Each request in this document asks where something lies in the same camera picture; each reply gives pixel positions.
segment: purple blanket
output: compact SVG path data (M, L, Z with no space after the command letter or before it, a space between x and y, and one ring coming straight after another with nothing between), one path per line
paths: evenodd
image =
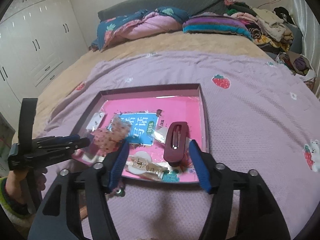
M100 62L84 89L57 106L42 136L69 135L101 90L176 83L201 84L214 158L236 171L258 170L294 238L320 201L320 174L310 170L303 155L305 144L320 139L320 102L284 65L195 51ZM47 189L64 165L49 167ZM124 198L108 201L119 237L126 240L198 239L210 204L199 190L150 188L142 182L127 184ZM89 237L87 221L83 230Z

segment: white curtain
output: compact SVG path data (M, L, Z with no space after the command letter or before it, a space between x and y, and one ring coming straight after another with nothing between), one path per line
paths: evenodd
M290 11L303 34L302 53L316 71L317 80L313 92L320 99L320 25L305 0L292 0Z

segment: headboard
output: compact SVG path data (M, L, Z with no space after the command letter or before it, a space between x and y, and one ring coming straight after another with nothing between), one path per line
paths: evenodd
M98 12L99 19L107 19L135 13L140 9L154 10L160 6L172 6L195 15L201 12L214 12L223 14L228 11L224 0L127 0L108 9Z

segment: wardrobe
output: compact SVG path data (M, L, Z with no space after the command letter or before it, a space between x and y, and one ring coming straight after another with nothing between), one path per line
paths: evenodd
M70 0L13 1L0 22L0 112L15 130L22 99L87 51Z

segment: person's arm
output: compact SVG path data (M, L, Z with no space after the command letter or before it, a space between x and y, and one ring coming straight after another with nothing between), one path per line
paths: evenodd
M4 212L21 233L27 238L34 216L28 212L27 204L22 197L20 181L28 173L24 171L10 171L7 178L0 178L0 205ZM38 174L37 184L39 190L45 189L45 176Z

